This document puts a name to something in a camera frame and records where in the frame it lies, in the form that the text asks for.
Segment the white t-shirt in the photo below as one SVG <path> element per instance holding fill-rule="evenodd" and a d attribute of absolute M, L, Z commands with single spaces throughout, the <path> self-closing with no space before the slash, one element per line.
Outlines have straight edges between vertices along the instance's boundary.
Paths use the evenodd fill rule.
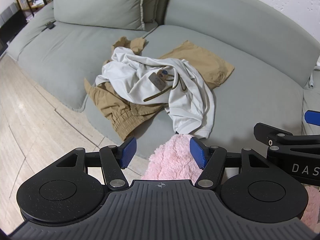
<path fill-rule="evenodd" d="M 123 99 L 138 105 L 165 104 L 175 132 L 208 138 L 214 124 L 214 97 L 187 61 L 153 59 L 117 47 L 96 85 L 109 82 Z"/>

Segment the pink fluffy garment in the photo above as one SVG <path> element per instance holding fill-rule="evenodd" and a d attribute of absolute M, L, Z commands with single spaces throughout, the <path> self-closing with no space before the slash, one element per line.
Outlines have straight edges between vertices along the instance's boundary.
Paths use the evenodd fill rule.
<path fill-rule="evenodd" d="M 142 176 L 143 180 L 183 180 L 197 181 L 199 169 L 189 150 L 191 135 L 174 135 L 160 145 L 149 157 L 149 164 Z M 301 221 L 311 230 L 319 233 L 319 187 L 305 185 L 309 202 Z"/>

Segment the tan khaki shorts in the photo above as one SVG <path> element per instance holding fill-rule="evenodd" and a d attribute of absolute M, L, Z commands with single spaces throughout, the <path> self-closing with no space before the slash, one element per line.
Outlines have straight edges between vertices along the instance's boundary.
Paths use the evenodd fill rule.
<path fill-rule="evenodd" d="M 208 138 L 214 124 L 213 89 L 234 67 L 213 52 L 185 41 L 154 59 L 142 56 L 145 40 L 120 38 L 95 83 L 85 91 L 121 139 L 165 110 L 176 133 Z"/>

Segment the grey fabric sofa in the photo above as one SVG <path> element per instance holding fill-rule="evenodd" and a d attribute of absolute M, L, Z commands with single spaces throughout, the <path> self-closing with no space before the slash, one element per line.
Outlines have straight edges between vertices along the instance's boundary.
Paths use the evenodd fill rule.
<path fill-rule="evenodd" d="M 207 139 L 230 151 L 266 147 L 253 135 L 265 123 L 301 135 L 304 86 L 319 43 L 302 27 L 258 0 L 161 0 L 164 23 L 146 31 L 89 27 L 52 20 L 52 4 L 13 39 L 8 55 L 57 100 L 83 110 L 91 125 L 121 142 L 111 121 L 87 95 L 115 42 L 139 36 L 143 57 L 188 61 L 202 75 L 215 72 L 215 114 Z"/>

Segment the small black remote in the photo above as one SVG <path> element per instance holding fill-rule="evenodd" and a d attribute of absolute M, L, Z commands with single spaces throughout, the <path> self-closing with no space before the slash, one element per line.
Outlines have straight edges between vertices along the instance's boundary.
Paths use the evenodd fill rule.
<path fill-rule="evenodd" d="M 48 22 L 48 23 L 46 23 L 46 27 L 48 29 L 53 29 L 55 27 L 55 24 L 54 24 L 54 22 Z"/>

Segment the grey sofa back cushion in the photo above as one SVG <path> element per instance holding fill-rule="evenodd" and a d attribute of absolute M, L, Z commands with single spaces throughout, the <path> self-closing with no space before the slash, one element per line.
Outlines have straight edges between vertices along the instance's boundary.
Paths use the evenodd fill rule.
<path fill-rule="evenodd" d="M 53 0 L 57 21 L 129 30 L 144 30 L 143 0 Z"/>

